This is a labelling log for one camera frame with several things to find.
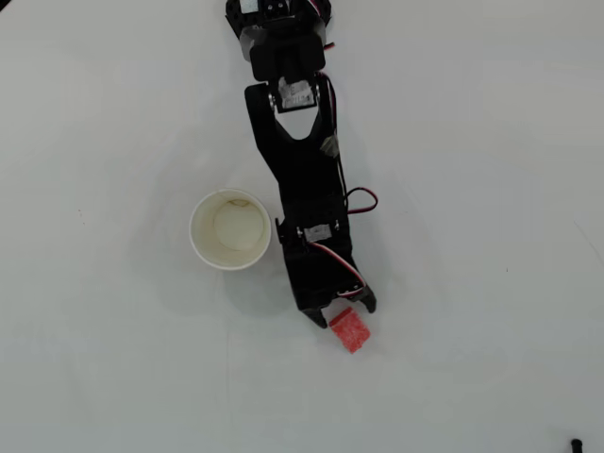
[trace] red object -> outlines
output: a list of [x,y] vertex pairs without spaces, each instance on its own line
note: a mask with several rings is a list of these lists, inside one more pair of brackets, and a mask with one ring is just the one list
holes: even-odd
[[354,354],[361,349],[363,344],[371,336],[371,332],[367,326],[350,308],[333,318],[329,323],[329,326],[351,354]]

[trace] red wire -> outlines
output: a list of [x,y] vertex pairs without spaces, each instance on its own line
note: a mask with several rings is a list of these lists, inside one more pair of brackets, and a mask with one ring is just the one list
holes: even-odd
[[352,191],[350,191],[349,193],[347,193],[347,194],[346,194],[346,199],[347,199],[347,198],[348,198],[348,197],[349,197],[349,196],[350,196],[352,193],[354,193],[354,192],[358,192],[358,191],[363,191],[363,192],[367,192],[367,193],[369,193],[371,196],[373,196],[373,197],[374,197],[374,200],[376,200],[376,202],[375,202],[375,203],[374,203],[372,206],[369,206],[369,207],[367,207],[367,208],[360,208],[360,209],[358,209],[358,210],[349,210],[349,211],[348,211],[348,213],[349,213],[349,214],[361,214],[361,213],[363,213],[363,212],[369,212],[369,211],[371,211],[371,210],[374,210],[375,208],[377,208],[377,207],[378,207],[378,203],[379,203],[379,198],[378,198],[378,196],[377,196],[377,195],[376,195],[376,194],[375,194],[373,191],[370,191],[370,190],[369,190],[369,189],[367,189],[366,187],[357,187],[357,188],[353,189]]
[[338,261],[343,267],[345,267],[348,271],[350,271],[357,278],[357,280],[361,282],[362,287],[360,289],[355,290],[355,291],[349,291],[346,293],[338,293],[339,297],[352,297],[353,295],[357,295],[360,292],[362,292],[362,290],[365,288],[365,286],[367,286],[367,284],[365,283],[365,280],[361,276],[361,273],[359,273],[359,271],[357,271],[348,261],[346,261],[340,255],[338,255],[336,252],[331,250],[329,247],[322,245],[321,243],[309,243],[309,244],[315,248],[320,248],[321,250],[323,250],[324,252],[329,254],[332,258],[335,258],[336,261]]
[[319,10],[319,7],[317,7],[317,4],[314,0],[309,0],[310,4],[312,5],[312,7],[314,8],[315,11],[317,11],[317,14],[319,15],[319,17],[321,17],[321,11]]

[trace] paper cup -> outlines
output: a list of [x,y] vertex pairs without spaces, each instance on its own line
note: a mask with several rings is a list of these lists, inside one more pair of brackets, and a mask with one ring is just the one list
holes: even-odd
[[266,252],[271,219],[255,196],[223,189],[199,202],[189,233],[193,249],[207,264],[223,271],[241,271]]

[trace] white table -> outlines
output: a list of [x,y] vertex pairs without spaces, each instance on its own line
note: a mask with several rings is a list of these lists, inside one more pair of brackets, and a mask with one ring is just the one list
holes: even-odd
[[[189,216],[280,215],[222,0],[0,13],[0,450],[604,449],[604,4],[334,1],[354,356],[280,247],[222,274]],[[362,204],[363,195],[356,199]]]

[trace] robotic arm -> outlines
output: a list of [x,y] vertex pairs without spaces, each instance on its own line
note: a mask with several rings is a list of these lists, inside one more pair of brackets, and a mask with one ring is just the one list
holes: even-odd
[[[226,18],[254,77],[245,101],[256,144],[277,179],[285,219],[277,234],[297,307],[319,327],[343,297],[376,310],[352,259],[337,106],[325,67],[329,0],[227,0]],[[318,108],[309,137],[294,140],[275,112]]]

